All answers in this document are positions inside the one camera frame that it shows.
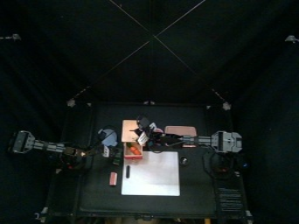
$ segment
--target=small block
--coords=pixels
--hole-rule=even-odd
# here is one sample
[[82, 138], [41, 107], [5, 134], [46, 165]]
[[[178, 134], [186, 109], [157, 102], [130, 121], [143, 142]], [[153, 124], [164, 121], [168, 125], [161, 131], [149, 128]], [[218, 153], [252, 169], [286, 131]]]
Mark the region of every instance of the small block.
[[114, 172], [109, 173], [109, 185], [114, 186], [117, 184], [117, 174]]

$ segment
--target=orange box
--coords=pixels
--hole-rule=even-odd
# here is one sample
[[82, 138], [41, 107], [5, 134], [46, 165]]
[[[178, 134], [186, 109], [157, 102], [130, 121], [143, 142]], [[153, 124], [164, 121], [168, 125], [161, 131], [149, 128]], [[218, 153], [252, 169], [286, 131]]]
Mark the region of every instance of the orange box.
[[133, 147], [138, 149], [141, 155], [135, 155], [129, 148], [126, 147], [126, 143], [123, 143], [123, 159], [141, 159], [142, 158], [142, 146], [138, 143], [130, 143]]

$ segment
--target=light fixture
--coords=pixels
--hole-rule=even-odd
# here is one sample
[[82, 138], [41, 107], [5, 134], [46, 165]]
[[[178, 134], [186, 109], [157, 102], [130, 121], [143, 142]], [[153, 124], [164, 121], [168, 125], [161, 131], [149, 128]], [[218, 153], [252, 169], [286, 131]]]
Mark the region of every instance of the light fixture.
[[284, 41], [292, 41], [293, 43], [294, 43], [294, 41], [297, 41], [299, 42], [299, 39], [297, 38], [294, 38], [294, 36], [293, 35], [289, 35], [286, 38], [285, 38], [285, 40]]

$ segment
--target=cable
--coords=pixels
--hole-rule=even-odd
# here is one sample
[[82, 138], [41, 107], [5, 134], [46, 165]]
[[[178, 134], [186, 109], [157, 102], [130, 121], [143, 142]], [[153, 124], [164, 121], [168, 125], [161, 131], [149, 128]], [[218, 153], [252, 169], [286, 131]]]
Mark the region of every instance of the cable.
[[200, 1], [154, 36], [162, 34], [204, 2], [205, 0]]
[[89, 86], [86, 86], [86, 87], [83, 87], [81, 90], [79, 90], [79, 92], [69, 99], [69, 101], [70, 100], [74, 100], [89, 88], [91, 88], [91, 86], [95, 86], [95, 84], [98, 83], [98, 81], [99, 81], [99, 79], [105, 76], [105, 75], [107, 75], [113, 70], [114, 70], [114, 68], [146, 45], [149, 43], [149, 41], [146, 41], [146, 42], [143, 42], [143, 44], [141, 45], [141, 46], [138, 46], [137, 48], [135, 48], [135, 50], [133, 51], [133, 52], [130, 52], [121, 60], [119, 60], [119, 62], [118, 63], [115, 63], [115, 65], [111, 67], [111, 68], [109, 68], [98, 77], [97, 77], [97, 79], [94, 80], [94, 82], [93, 82], [93, 84], [91, 85], [89, 85]]
[[[141, 23], [126, 13], [126, 11], [118, 6], [111, 0], [109, 2], [125, 13], [125, 15], [141, 26], [141, 28], [146, 31], [148, 29], [141, 25]], [[186, 63], [181, 60], [181, 58], [173, 53], [173, 51], [169, 49], [169, 47], [164, 44], [164, 42], [157, 38], [202, 3], [205, 0], [201, 0], [156, 35], [152, 34], [153, 38], [158, 41], [158, 43], [165, 47], [165, 49], [172, 53], [172, 55], [176, 57], [176, 59], [184, 64], [184, 66], [188, 68], [188, 70], [197, 76], [198, 74], [192, 70], [192, 68], [186, 65]], [[91, 85], [86, 86], [79, 90], [79, 92], [69, 99], [69, 101], [73, 101], [91, 86], [94, 86], [98, 83], [98, 80], [109, 74], [109, 72], [149, 43], [146, 41], [102, 75], [98, 76], [95, 81]], [[201, 82], [208, 87], [210, 92], [221, 99], [222, 102], [226, 102], [225, 99], [220, 96], [218, 92], [208, 85], [206, 81], [200, 77]]]

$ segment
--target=white paper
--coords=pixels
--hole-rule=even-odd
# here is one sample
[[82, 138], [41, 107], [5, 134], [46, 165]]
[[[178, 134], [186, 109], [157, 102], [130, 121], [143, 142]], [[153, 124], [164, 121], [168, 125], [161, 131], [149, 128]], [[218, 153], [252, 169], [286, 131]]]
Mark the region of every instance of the white paper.
[[142, 159], [125, 159], [121, 194], [180, 196], [177, 152], [143, 151]]

